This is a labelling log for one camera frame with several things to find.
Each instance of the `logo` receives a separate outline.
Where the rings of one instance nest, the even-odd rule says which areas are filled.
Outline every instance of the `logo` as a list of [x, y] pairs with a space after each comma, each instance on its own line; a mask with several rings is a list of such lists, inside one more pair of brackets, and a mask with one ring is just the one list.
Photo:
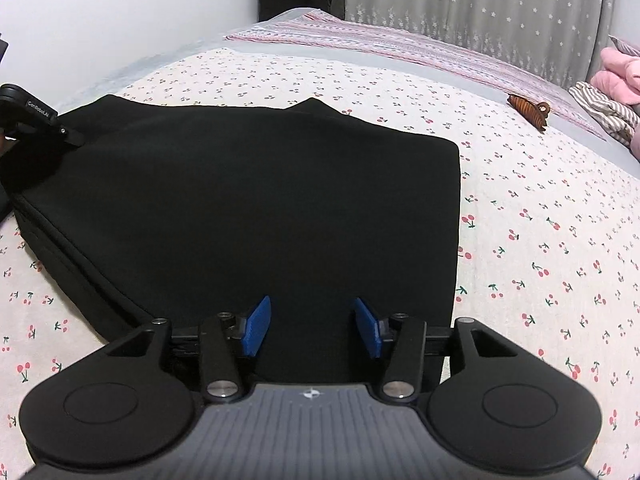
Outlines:
[[33, 108], [34, 110], [36, 110], [37, 112], [40, 112], [41, 114], [43, 114], [47, 119], [49, 118], [49, 112], [44, 111], [42, 108], [40, 108], [38, 105], [33, 104], [31, 101], [27, 101], [27, 106], [30, 106], [31, 108]]
[[322, 395], [322, 392], [319, 392], [315, 388], [309, 388], [308, 390], [302, 392], [300, 395], [304, 395], [309, 400], [314, 400], [320, 397]]

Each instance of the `striped clothing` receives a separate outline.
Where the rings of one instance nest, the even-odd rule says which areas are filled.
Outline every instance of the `striped clothing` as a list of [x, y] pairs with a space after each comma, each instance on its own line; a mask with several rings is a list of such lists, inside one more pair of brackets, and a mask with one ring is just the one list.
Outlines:
[[629, 147], [640, 117], [629, 107], [613, 101], [600, 90], [581, 81], [569, 88], [569, 94], [618, 142]]

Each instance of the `gray curtain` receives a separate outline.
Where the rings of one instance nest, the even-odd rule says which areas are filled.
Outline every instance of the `gray curtain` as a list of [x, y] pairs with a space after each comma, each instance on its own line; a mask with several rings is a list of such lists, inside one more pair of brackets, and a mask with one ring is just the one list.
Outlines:
[[345, 0], [345, 6], [347, 20], [425, 34], [568, 88], [599, 67], [613, 1]]

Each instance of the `bedsheet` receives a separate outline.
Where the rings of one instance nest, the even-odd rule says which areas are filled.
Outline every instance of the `bedsheet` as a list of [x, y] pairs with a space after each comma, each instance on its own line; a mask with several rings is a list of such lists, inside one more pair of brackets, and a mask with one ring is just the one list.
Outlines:
[[[274, 23], [293, 20], [313, 10], [316, 9], [301, 7], [298, 9], [287, 10], [268, 22], [262, 22], [261, 25], [267, 26]], [[245, 52], [248, 54], [274, 54], [276, 56], [311, 57], [314, 59], [337, 60], [345, 63], [356, 64], [358, 66], [397, 70], [398, 72], [414, 74], [435, 82], [467, 90], [498, 103], [504, 102], [503, 91], [465, 78], [461, 75], [447, 72], [446, 70], [440, 70], [433, 66], [428, 66], [426, 63], [416, 63], [394, 59], [393, 57], [377, 56], [376, 54], [368, 52], [344, 48], [225, 39], [245, 30], [246, 27], [241, 27], [223, 34], [205, 35], [203, 39], [195, 43], [185, 44], [177, 50], [139, 59], [129, 66], [111, 73], [107, 78], [99, 80], [91, 87], [85, 88], [71, 96], [67, 96], [64, 100], [53, 103], [55, 104], [54, 108], [59, 110], [60, 113], [72, 110], [73, 108], [88, 104], [105, 94], [119, 92], [120, 89], [136, 82], [140, 78], [146, 77], [149, 73], [160, 67], [166, 66], [185, 57], [207, 52], [216, 48], [230, 48], [236, 52]], [[599, 134], [597, 136], [587, 135], [585, 134], [585, 130], [576, 124], [555, 114], [549, 115], [547, 119], [549, 124], [556, 127], [558, 130], [561, 130], [565, 135], [576, 140], [583, 146], [593, 150], [606, 160], [613, 162], [618, 167], [624, 169], [627, 173], [640, 178], [640, 164], [638, 164], [638, 161], [633, 157], [633, 155], [631, 155], [628, 148], [611, 139], [601, 126], [580, 107], [568, 92], [553, 85], [552, 88], [554, 92], [557, 92], [564, 100], [566, 100], [568, 106], [573, 105], [575, 113], [582, 117], [582, 121], [590, 124], [590, 127], [598, 131]]]
[[552, 113], [595, 136], [602, 134], [599, 128], [593, 128], [577, 113], [571, 99], [559, 86], [486, 54], [405, 30], [346, 22], [315, 9], [290, 20], [257, 23], [226, 38], [343, 48], [432, 66], [535, 102], [546, 101], [551, 105]]
[[[640, 472], [638, 179], [553, 126], [539, 134], [506, 103], [334, 60], [215, 49], [155, 70], [120, 95], [156, 105], [269, 107], [316, 97], [363, 120], [456, 142], [454, 316], [478, 318], [594, 393], [604, 417], [588, 462], [594, 475]], [[30, 466], [16, 420], [24, 395], [101, 341], [25, 247], [15, 219], [0, 235], [7, 480]]]

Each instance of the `cherry print bedsheet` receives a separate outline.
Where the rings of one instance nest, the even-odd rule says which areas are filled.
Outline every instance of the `cherry print bedsheet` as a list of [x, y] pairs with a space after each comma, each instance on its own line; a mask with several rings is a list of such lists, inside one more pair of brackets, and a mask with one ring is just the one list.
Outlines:
[[[598, 478], [635, 480], [637, 179], [553, 127], [539, 134], [506, 102], [334, 60], [220, 48], [161, 68], [119, 95], [156, 105], [279, 108], [315, 97], [372, 123], [456, 142], [462, 214], [454, 316], [478, 318], [590, 389], [604, 420], [588, 467]], [[31, 465], [17, 421], [22, 398], [102, 343], [25, 247], [13, 216], [0, 227], [0, 273], [0, 477], [14, 480]]]

